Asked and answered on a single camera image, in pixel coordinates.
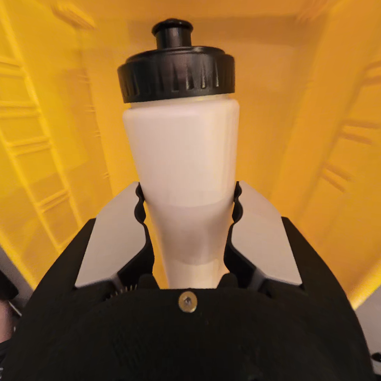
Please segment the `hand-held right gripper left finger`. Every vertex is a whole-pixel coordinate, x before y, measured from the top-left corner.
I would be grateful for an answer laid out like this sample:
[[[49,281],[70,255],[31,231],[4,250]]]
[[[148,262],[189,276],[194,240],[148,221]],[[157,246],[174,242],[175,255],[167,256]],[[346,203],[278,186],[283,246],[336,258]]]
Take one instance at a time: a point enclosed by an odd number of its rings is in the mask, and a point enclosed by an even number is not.
[[[96,216],[75,287],[108,281],[117,290],[133,289],[142,275],[152,274],[155,259],[145,218],[144,195],[133,182]]]

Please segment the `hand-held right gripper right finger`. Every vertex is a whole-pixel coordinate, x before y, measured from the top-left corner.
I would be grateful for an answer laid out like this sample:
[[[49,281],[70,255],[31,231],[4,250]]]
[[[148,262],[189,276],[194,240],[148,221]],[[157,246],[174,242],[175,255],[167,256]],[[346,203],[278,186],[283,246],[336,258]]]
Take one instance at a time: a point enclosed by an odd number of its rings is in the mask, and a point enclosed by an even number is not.
[[[302,284],[280,213],[244,181],[236,182],[232,219],[224,264],[239,287],[261,287],[266,280]]]

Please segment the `white plastic bottle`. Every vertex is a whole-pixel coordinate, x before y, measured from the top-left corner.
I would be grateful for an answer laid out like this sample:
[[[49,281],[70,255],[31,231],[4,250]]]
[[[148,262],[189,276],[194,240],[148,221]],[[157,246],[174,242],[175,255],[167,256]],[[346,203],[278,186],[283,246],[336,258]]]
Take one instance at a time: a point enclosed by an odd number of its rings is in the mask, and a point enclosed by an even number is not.
[[[123,123],[169,288],[216,288],[236,186],[229,95],[131,103]]]

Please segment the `yellow plastic bin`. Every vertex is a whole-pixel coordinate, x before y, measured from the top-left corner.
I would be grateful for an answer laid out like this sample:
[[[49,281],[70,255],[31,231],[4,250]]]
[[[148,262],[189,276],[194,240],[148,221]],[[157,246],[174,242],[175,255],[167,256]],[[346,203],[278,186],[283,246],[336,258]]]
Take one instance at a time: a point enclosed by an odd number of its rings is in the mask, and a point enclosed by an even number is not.
[[[35,288],[138,179],[117,67],[190,21],[236,62],[236,179],[358,308],[380,286],[380,1],[1,1],[1,248]]]

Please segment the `black bottle lid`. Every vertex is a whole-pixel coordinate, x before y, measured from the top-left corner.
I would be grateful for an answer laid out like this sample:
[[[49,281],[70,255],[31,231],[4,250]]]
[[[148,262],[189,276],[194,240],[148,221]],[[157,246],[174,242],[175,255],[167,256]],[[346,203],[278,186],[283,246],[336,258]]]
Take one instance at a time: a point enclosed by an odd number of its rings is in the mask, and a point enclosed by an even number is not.
[[[125,104],[235,93],[234,57],[192,45],[192,32],[190,22],[175,18],[152,28],[156,49],[129,57],[117,69]]]

